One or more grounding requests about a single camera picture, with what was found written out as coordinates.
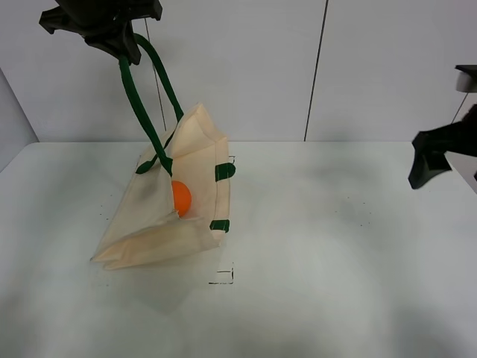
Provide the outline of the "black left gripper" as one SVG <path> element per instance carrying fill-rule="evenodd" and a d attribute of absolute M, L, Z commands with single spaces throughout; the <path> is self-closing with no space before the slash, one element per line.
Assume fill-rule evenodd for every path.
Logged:
<path fill-rule="evenodd" d="M 132 21 L 159 21 L 161 16 L 158 0 L 63 0 L 57 7 L 42 12 L 40 25 L 50 34 L 56 30 L 80 34 L 87 45 L 139 65 L 141 52 Z"/>

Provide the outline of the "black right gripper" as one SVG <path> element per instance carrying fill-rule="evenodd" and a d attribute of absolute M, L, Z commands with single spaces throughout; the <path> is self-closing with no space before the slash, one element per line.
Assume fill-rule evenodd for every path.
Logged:
<path fill-rule="evenodd" d="M 476 104 L 459 122 L 420 131 L 412 145 L 414 161 L 408 182 L 412 189 L 420 189 L 438 175 L 452 171 L 445 153 L 476 156 Z"/>

